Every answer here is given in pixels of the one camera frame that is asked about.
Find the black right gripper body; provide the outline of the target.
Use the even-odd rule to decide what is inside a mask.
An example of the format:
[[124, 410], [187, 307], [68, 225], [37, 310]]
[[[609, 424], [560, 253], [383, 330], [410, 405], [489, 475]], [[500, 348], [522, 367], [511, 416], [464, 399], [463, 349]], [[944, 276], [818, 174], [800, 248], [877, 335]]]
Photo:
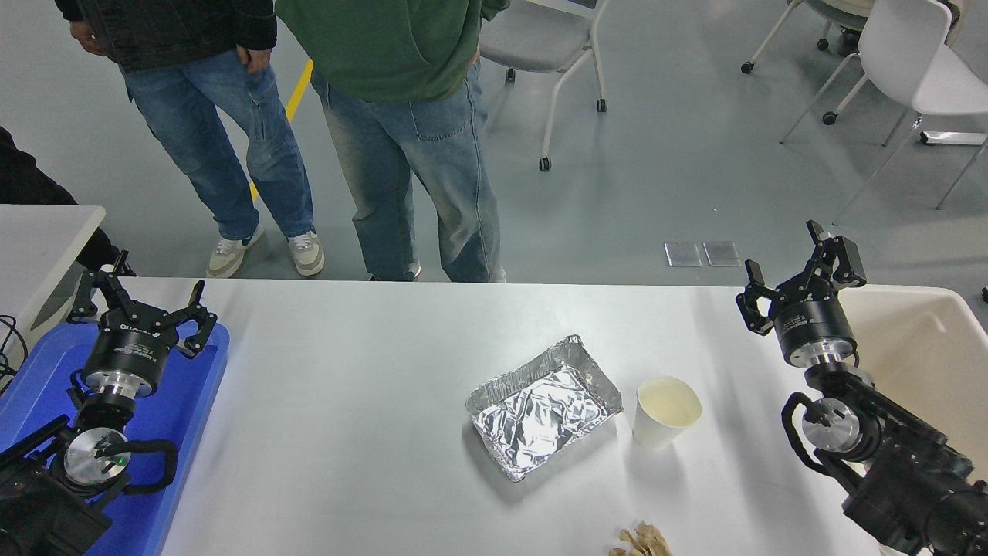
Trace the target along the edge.
[[837, 295], [822, 299], [775, 300], [772, 323], [786, 362], [843, 361], [855, 353], [855, 338]]

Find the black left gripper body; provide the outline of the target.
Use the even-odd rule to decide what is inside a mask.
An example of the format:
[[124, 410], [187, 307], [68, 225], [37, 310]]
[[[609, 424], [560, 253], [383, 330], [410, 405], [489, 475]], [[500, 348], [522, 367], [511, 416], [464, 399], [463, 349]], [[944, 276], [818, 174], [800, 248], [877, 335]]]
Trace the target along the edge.
[[144, 385], [159, 385], [171, 349], [178, 343], [176, 327], [146, 330], [124, 321], [103, 321], [85, 366], [83, 380], [96, 385], [114, 372], [138, 377]]

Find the person's right hand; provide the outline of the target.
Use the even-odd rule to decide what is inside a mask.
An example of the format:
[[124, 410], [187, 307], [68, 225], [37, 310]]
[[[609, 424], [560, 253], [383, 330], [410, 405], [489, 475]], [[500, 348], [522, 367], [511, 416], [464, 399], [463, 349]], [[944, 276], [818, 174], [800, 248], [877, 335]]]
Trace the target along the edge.
[[86, 53], [103, 57], [107, 55], [105, 50], [103, 50], [101, 43], [98, 39], [96, 39], [94, 31], [88, 22], [85, 22], [84, 20], [69, 21], [69, 32], [72, 38], [76, 39], [79, 46], [81, 46]]

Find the person's left hand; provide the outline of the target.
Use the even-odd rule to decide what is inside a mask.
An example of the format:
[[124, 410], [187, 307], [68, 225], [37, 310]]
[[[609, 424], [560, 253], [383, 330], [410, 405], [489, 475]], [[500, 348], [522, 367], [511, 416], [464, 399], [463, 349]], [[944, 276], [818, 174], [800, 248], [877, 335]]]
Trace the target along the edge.
[[269, 49], [248, 49], [241, 45], [235, 47], [237, 59], [249, 74], [265, 73], [271, 66], [273, 50], [272, 47]]

